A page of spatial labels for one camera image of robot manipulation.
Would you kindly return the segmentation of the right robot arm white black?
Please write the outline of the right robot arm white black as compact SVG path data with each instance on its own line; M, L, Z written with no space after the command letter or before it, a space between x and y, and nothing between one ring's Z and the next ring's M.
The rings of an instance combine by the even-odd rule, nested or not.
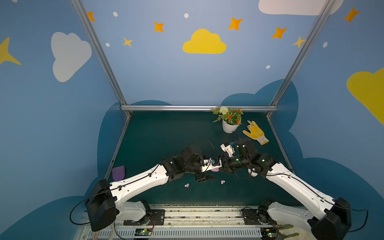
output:
M222 171L235 173L247 169L252 177L261 176L275 183L304 208L265 201L258 207L263 222L282 222L310 232L317 240L342 240L352 225L351 206L343 198L335 200L308 185L268 154L260 154L251 140L238 139L221 145L224 154L214 164Z

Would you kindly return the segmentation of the white earbud charging case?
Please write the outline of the white earbud charging case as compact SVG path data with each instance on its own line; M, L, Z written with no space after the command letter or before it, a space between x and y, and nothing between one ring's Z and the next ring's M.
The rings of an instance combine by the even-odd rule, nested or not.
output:
M251 177L256 177L258 173L255 172L255 169L248 169L248 173Z

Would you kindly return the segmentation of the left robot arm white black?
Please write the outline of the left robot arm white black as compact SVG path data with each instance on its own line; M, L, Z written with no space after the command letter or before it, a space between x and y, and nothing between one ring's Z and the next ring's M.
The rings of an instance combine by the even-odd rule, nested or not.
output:
M96 183L85 201L91 229L100 231L123 216L119 210L131 198L160 185L180 179L184 174L194 174L197 181L206 180L206 172L219 169L222 161L205 159L199 152L186 147L180 154L163 159L153 168L131 178L108 183L103 179Z

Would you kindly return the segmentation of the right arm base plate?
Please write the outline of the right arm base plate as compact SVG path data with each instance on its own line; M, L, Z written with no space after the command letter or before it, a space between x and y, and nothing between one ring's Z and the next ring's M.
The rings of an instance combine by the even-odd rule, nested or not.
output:
M240 210L245 225L271 225L275 226L277 222L265 210L243 208Z

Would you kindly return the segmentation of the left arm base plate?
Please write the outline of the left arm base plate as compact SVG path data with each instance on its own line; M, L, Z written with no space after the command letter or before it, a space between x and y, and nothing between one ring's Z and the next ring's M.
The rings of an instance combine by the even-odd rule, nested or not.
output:
M151 214L146 214L138 222L125 220L124 226L163 226L165 221L165 210L152 210Z

